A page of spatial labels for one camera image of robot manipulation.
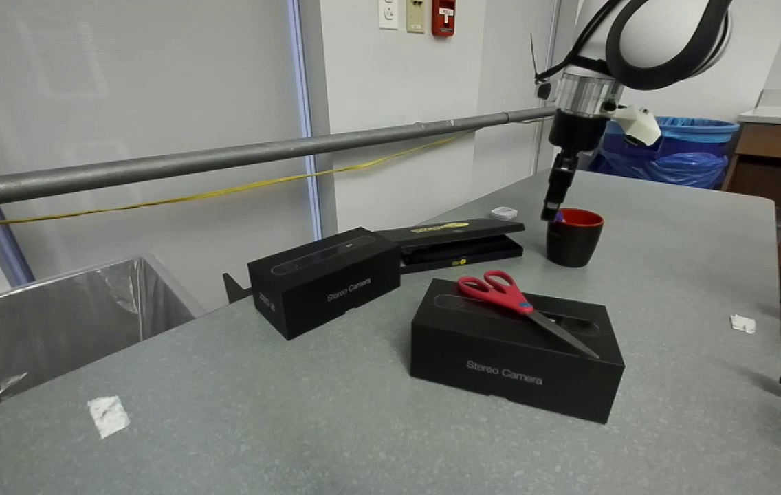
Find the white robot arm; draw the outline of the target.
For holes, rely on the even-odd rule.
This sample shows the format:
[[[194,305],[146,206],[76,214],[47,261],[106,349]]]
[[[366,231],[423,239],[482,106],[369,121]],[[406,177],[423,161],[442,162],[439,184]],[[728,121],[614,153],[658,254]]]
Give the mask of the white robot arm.
[[[731,0],[577,0],[570,54],[534,74],[553,103],[556,161],[541,219],[556,221],[577,162],[615,121],[641,147],[661,140],[650,111],[622,103],[622,91],[661,91],[705,74],[725,54]]]

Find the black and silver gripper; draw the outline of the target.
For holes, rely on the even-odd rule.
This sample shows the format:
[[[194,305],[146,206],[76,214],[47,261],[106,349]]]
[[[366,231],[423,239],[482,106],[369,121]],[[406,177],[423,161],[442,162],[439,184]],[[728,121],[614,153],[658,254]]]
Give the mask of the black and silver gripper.
[[[575,183],[577,154],[599,144],[614,106],[615,84],[610,78],[564,74],[557,80],[549,144],[564,154],[553,161],[541,221],[556,221]]]

